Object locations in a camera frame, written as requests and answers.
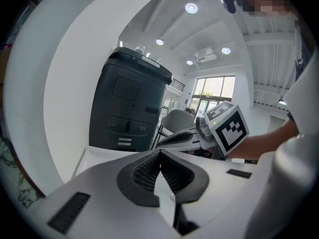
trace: door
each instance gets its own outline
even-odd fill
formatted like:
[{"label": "door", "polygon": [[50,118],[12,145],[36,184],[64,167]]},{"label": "door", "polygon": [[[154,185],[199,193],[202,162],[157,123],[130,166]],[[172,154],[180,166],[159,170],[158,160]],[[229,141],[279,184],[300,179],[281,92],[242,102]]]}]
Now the door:
[{"label": "door", "polygon": [[202,99],[200,100],[198,109],[197,109],[197,116],[203,116],[205,112],[209,111],[210,109],[214,108],[216,105],[218,105],[219,101],[214,100],[206,100]]},{"label": "door", "polygon": [[216,105],[218,105],[218,101],[209,101],[207,109],[205,112],[209,111],[210,109],[214,108]]}]

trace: black slot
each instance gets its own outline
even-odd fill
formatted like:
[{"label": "black slot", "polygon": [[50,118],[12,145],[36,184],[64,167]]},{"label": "black slot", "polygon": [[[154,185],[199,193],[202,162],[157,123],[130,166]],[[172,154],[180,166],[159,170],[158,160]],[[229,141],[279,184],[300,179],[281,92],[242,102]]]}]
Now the black slot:
[{"label": "black slot", "polygon": [[239,171],[239,170],[235,170],[235,169],[230,169],[226,173],[229,173],[229,174],[235,175],[235,176],[239,176],[239,177],[243,177],[243,178],[246,178],[246,179],[249,179],[250,176],[252,175],[252,173]]},{"label": "black slot", "polygon": [[136,152],[136,149],[129,149],[129,148],[112,148],[111,150],[123,150],[123,151]]},{"label": "black slot", "polygon": [[158,114],[159,109],[158,108],[153,108],[150,106],[146,106],[145,112],[151,113],[151,114]]},{"label": "black slot", "polygon": [[130,126],[131,126],[131,122],[128,121],[125,126],[125,133],[128,133],[130,131]]},{"label": "black slot", "polygon": [[90,197],[85,193],[75,193],[47,224],[65,235]]}]

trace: white robot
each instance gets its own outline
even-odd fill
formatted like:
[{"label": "white robot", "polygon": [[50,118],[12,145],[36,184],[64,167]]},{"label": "white robot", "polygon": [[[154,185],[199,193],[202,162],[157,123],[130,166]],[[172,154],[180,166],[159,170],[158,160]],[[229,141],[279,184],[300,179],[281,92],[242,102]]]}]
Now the white robot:
[{"label": "white robot", "polygon": [[204,116],[198,116],[195,127],[170,135],[159,142],[156,148],[207,150],[218,145],[221,153],[214,159],[225,159],[248,135],[249,130],[239,106],[223,101]]},{"label": "white robot", "polygon": [[[319,174],[318,63],[316,52],[284,97],[301,134],[257,165],[178,151],[218,144],[225,157],[247,137],[238,106],[223,102],[156,150],[96,165],[57,189],[34,210],[38,229],[49,238],[73,239],[273,238]],[[160,172],[175,194],[173,225],[154,194]]]}]

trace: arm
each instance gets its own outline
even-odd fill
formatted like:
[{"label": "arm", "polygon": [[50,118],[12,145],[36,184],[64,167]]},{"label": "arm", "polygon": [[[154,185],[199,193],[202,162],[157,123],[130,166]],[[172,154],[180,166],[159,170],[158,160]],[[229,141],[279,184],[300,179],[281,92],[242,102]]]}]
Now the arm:
[{"label": "arm", "polygon": [[275,151],[283,142],[298,135],[296,124],[288,119],[281,127],[263,134],[249,136],[228,158],[259,159],[260,156],[269,151]]}]

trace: white wall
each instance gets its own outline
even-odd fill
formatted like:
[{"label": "white wall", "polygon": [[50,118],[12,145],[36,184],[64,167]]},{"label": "white wall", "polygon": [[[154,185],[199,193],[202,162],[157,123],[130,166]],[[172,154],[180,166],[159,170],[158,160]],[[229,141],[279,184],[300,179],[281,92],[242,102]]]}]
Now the white wall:
[{"label": "white wall", "polygon": [[180,61],[169,48],[165,45],[156,44],[156,39],[158,37],[152,36],[147,32],[141,32],[134,29],[133,27],[126,27],[121,33],[119,40],[123,41],[124,44],[128,43],[134,49],[138,45],[145,46],[145,52],[150,52],[149,58],[162,58],[160,64],[166,67],[169,71],[173,73],[173,77],[183,84],[185,84],[184,76],[184,66],[186,63]]},{"label": "white wall", "polygon": [[189,90],[192,89],[191,94],[189,95],[189,101],[187,106],[190,104],[191,95],[193,94],[194,87],[196,84],[196,80],[198,78],[205,78],[205,77],[219,77],[219,76],[236,76],[235,79],[235,86],[234,86],[234,92],[233,92],[233,98],[232,102],[239,105],[247,126],[250,131],[250,135],[259,135],[264,134],[267,131],[267,126],[269,123],[270,115],[272,114],[270,111],[263,110],[257,107],[251,107],[249,105],[249,95],[248,95],[248,84],[247,84],[247,78],[246,73],[242,69],[238,70],[224,70],[224,71],[218,71],[218,72],[212,72],[212,73],[206,73],[202,74],[196,77],[187,77],[187,88]]},{"label": "white wall", "polygon": [[267,132],[271,132],[272,130],[281,127],[284,123],[284,119],[270,115],[269,123],[267,126]]},{"label": "white wall", "polygon": [[46,195],[71,178],[88,143],[101,69],[122,30],[150,0],[122,1],[43,0],[13,45],[5,118],[22,165]]},{"label": "white wall", "polygon": [[175,101],[180,103],[179,110],[185,110],[187,106],[190,104],[191,96],[193,94],[195,83],[196,83],[195,77],[186,77],[185,78],[185,87],[183,90],[183,96],[175,98]]}]

